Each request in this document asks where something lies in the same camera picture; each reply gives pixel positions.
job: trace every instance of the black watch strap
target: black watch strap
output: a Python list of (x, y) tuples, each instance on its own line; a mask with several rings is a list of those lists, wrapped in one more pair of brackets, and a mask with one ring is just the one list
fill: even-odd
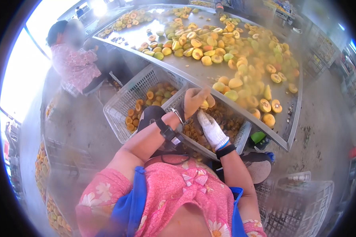
[(229, 154), (230, 152), (232, 152), (233, 150), (236, 150), (235, 145), (231, 144), (229, 146), (226, 146), (225, 148), (216, 151), (216, 157), (218, 158), (218, 160), (220, 160), (221, 157)]

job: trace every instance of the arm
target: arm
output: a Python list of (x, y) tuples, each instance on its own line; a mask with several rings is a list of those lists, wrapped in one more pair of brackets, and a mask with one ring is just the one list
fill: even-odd
[[(185, 119), (190, 118), (198, 110), (204, 100), (208, 101), (209, 107), (213, 107), (215, 105), (215, 100), (210, 95), (210, 92), (211, 89), (209, 87), (205, 89), (188, 89), (183, 103), (180, 105), (183, 106), (184, 115), (180, 116), (185, 117)], [(178, 116), (173, 112), (162, 116), (162, 120), (174, 130), (180, 123)], [(154, 122), (138, 132), (119, 149), (107, 168), (119, 171), (133, 183), (135, 167), (144, 166), (145, 162), (165, 141), (164, 137), (160, 134), (160, 131), (161, 130)]]
[(220, 158), (224, 170), (225, 183), (229, 187), (243, 189), (238, 208), (242, 220), (258, 220), (261, 222), (258, 210), (257, 194), (251, 175), (242, 162), (240, 156), (234, 150)]
[[(215, 150), (220, 150), (230, 145), (229, 138), (223, 133), (213, 117), (203, 111), (199, 111), (197, 117), (211, 147)], [(240, 156), (234, 150), (221, 157), (220, 162), (223, 166), (224, 179), (227, 186), (243, 189), (242, 197), (238, 203), (241, 219), (252, 219), (261, 222), (252, 178)]]

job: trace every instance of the pink floral blouse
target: pink floral blouse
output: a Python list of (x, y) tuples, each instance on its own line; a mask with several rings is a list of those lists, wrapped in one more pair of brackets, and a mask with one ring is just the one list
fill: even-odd
[(90, 84), (93, 78), (99, 77), (101, 72), (96, 67), (98, 58), (93, 50), (80, 49), (73, 51), (66, 44), (51, 47), (52, 64), (64, 83), (72, 84), (79, 92)]
[[(180, 155), (166, 155), (170, 163), (184, 161)], [(185, 203), (203, 212), (211, 235), (232, 235), (233, 194), (203, 163), (190, 159), (180, 165), (154, 163), (145, 168), (147, 201), (135, 236), (156, 236), (167, 225), (175, 210)], [(120, 172), (106, 168), (97, 173), (76, 206), (78, 226), (83, 237), (95, 236), (106, 224), (117, 200), (128, 194), (132, 184)], [(266, 237), (262, 224), (243, 220), (248, 236)]]

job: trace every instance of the white work glove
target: white work glove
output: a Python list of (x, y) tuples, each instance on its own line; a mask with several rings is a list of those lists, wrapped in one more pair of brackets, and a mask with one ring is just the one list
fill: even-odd
[(203, 128), (204, 135), (206, 136), (209, 144), (215, 151), (223, 148), (229, 140), (215, 119), (203, 110), (199, 110), (197, 113), (198, 121)]

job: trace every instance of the silver bangle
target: silver bangle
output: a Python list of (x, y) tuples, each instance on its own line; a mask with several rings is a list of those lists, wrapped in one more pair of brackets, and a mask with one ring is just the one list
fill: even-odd
[(173, 107), (170, 107), (170, 110), (173, 111), (173, 112), (178, 116), (179, 120), (181, 121), (181, 124), (184, 126), (185, 124), (184, 124), (184, 122), (182, 121), (182, 118), (179, 116), (179, 114), (178, 114), (178, 112), (176, 111), (176, 109), (173, 108)]

